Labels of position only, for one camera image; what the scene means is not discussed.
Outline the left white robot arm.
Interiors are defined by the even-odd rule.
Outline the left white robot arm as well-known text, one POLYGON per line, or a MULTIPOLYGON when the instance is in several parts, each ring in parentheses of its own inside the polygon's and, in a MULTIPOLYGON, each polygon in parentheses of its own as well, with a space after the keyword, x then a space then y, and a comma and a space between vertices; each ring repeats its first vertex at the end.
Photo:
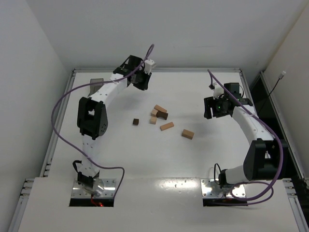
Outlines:
POLYGON ((98 161, 102 136, 108 128, 107 108, 113 99, 130 84, 140 90, 147 90, 155 62, 136 56, 129 56, 117 67, 111 83, 103 84, 95 93, 79 100, 77 126, 82 135, 82 151, 86 154, 81 165, 76 167, 77 180, 88 190, 94 190, 99 177, 99 167, 92 162, 98 161))

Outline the smoky transparent plastic box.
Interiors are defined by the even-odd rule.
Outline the smoky transparent plastic box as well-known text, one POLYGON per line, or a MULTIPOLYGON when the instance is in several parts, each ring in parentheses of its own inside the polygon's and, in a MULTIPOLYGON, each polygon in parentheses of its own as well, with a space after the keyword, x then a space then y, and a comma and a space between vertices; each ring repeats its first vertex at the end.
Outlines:
POLYGON ((93 78, 90 79, 90 91, 88 96, 91 96, 92 94, 96 93, 102 86, 103 86, 103 78, 93 78))

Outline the light wood long block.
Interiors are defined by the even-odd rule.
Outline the light wood long block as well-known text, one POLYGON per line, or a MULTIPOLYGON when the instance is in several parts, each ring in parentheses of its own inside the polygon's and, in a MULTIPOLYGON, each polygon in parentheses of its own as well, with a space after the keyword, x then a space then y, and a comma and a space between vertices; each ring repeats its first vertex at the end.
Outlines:
POLYGON ((174 123, 173 122, 169 122, 167 124, 164 124, 164 125, 160 126, 160 130, 161 131, 165 131, 165 130, 170 129, 172 127, 174 127, 174 123))
POLYGON ((163 112, 163 113, 167 112, 167 110, 165 108, 163 108, 163 107, 161 107, 160 105, 157 105, 157 104, 154 106, 154 109, 157 110, 157 111, 163 112))

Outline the dark wood arch block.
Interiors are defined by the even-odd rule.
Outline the dark wood arch block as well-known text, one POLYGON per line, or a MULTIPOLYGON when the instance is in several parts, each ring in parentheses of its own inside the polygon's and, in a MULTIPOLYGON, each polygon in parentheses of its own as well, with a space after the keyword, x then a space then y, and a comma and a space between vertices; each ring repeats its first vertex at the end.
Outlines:
POLYGON ((157 111, 157 113, 156 113, 157 118, 161 118, 161 119, 164 119, 164 120, 167 120, 168 115, 169 114, 167 112, 162 112, 162 111, 157 111))

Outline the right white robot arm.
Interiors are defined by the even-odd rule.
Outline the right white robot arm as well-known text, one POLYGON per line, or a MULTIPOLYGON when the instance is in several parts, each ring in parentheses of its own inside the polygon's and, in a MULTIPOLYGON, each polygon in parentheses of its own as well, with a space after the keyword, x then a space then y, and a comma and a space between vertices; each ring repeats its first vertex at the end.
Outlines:
POLYGON ((240 94, 238 83, 210 85, 213 96, 204 99, 206 119, 230 115, 240 126, 250 145, 242 165, 220 171, 218 185, 228 187, 239 182, 272 180, 277 172, 278 179, 286 176, 288 143, 275 136, 258 121, 254 107, 248 98, 240 94))

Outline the tan wood cube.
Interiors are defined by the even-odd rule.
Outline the tan wood cube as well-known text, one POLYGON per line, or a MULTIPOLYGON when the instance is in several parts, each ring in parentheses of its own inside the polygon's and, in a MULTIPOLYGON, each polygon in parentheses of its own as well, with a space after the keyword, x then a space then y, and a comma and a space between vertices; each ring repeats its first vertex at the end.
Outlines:
POLYGON ((153 109, 153 110, 151 111, 151 116, 156 117, 157 112, 158 112, 158 111, 157 111, 156 109, 153 109))

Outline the pale wood cube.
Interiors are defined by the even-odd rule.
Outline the pale wood cube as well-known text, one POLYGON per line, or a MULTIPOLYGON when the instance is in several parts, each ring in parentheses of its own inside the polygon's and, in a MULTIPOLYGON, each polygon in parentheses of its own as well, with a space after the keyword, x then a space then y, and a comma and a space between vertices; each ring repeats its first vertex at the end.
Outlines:
POLYGON ((155 124, 156 124, 156 121, 157 121, 157 118, 156 118, 155 116, 152 116, 152 117, 150 118, 150 123, 151 123, 151 124, 155 125, 155 124))

